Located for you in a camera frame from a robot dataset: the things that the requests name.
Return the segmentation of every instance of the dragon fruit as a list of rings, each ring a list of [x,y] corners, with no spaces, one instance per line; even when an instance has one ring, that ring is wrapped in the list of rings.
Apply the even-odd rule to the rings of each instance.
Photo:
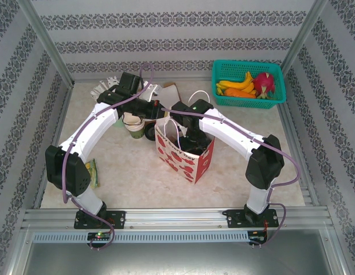
[[[259,73],[258,76],[252,80],[255,90],[256,98],[267,99],[268,92],[275,91],[274,76],[270,73]]]

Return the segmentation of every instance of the orange carrot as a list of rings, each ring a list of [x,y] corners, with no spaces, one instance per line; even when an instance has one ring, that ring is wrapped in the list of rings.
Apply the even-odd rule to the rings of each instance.
[[[235,89],[235,88],[228,88],[224,90],[224,95],[225,96],[234,96],[234,97],[246,97],[248,99],[255,99],[255,95],[251,95],[247,92],[243,92],[241,90]]]

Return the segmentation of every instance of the patterned wallpaper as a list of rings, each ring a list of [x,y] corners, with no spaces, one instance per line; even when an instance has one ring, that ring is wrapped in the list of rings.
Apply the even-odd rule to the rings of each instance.
[[[0,273],[33,207],[68,88],[14,0],[0,0]]]
[[[326,4],[286,85],[317,197],[355,274],[355,1]]]
[[[215,59],[281,63],[313,0],[36,0],[75,80],[152,62],[156,77],[210,77]]]

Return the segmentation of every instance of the paper bag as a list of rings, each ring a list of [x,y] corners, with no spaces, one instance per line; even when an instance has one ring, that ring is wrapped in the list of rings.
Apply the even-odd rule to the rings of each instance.
[[[172,142],[177,138],[177,131],[173,123],[170,122],[166,125],[166,135],[164,135],[163,126],[169,118],[160,119],[155,124],[157,154],[173,170],[195,184],[209,168],[212,160],[214,138],[211,138],[210,145],[200,156],[183,152]]]

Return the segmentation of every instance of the green basket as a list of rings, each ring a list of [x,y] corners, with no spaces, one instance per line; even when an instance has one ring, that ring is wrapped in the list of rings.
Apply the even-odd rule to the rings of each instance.
[[[259,73],[270,73],[274,76],[275,93],[269,92],[270,99],[245,99],[242,97],[217,95],[216,84],[221,80],[242,82],[246,72],[255,78]],[[270,109],[278,103],[286,101],[286,87],[280,66],[273,63],[260,63],[249,61],[216,60],[212,70],[212,92],[218,105]]]

